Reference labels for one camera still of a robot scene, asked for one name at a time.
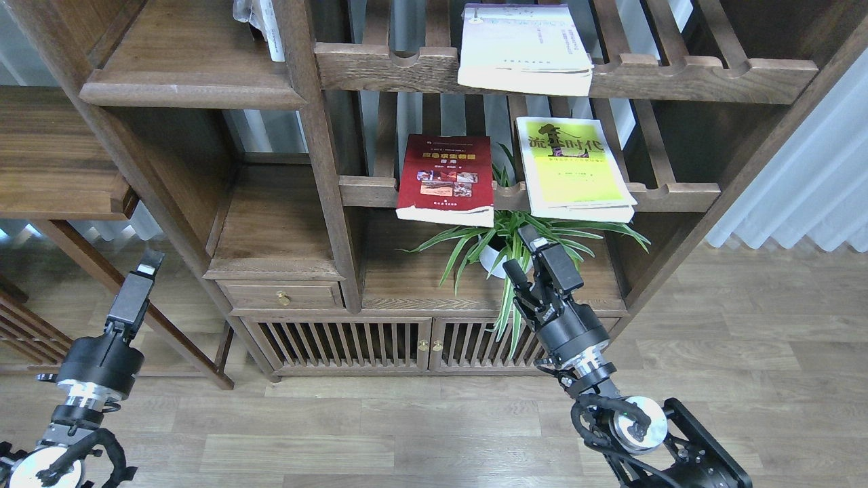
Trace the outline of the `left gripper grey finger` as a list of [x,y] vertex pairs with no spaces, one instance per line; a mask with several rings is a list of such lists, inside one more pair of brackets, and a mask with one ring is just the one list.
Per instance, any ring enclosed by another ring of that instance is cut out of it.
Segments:
[[149,307],[149,294],[154,287],[156,272],[165,254],[148,248],[138,266],[131,271],[106,316],[105,334],[119,334],[122,340],[133,340]]

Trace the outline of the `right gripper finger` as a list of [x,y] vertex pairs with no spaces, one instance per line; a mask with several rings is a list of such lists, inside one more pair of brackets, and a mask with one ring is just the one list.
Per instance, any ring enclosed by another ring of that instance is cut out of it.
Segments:
[[512,259],[503,263],[503,270],[511,281],[516,296],[532,296],[532,284],[518,260]]
[[564,246],[540,237],[531,225],[519,228],[518,235],[531,252],[534,291],[552,291],[559,296],[568,296],[584,285],[576,264]]

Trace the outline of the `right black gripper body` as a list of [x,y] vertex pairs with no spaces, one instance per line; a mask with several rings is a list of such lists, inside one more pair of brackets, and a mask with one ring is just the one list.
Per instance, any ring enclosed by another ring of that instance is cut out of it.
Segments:
[[610,343],[604,325],[587,304],[543,287],[537,298],[529,285],[514,285],[513,303],[536,334],[556,369],[576,367],[582,359],[601,355]]

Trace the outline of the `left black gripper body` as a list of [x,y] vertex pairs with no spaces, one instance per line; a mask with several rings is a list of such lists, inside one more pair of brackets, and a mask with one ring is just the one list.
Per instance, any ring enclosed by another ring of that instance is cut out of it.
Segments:
[[99,337],[75,340],[61,364],[57,386],[68,390],[68,404],[124,401],[130,395],[144,355],[130,346],[137,330],[111,325]]

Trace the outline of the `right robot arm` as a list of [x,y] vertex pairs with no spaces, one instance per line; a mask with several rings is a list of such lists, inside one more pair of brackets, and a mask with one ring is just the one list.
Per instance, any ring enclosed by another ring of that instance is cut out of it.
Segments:
[[505,264],[515,305],[545,358],[536,366],[573,399],[570,417],[584,445],[604,455],[623,487],[750,487],[751,479],[678,399],[662,405],[620,394],[604,358],[610,336],[593,309],[572,292],[583,285],[564,247],[523,226],[534,278],[515,260]]

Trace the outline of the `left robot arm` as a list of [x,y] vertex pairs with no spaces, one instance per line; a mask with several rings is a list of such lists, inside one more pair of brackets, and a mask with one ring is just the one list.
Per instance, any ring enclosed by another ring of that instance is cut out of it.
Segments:
[[106,413],[120,408],[142,369],[144,355],[131,346],[149,309],[149,294],[164,254],[146,250],[125,279],[106,316],[103,334],[75,340],[57,374],[37,379],[65,389],[52,420],[32,451],[12,451],[2,444],[2,482],[7,487],[90,487],[85,458],[103,452],[113,465],[106,486],[133,479],[136,467],[114,433],[102,427]]

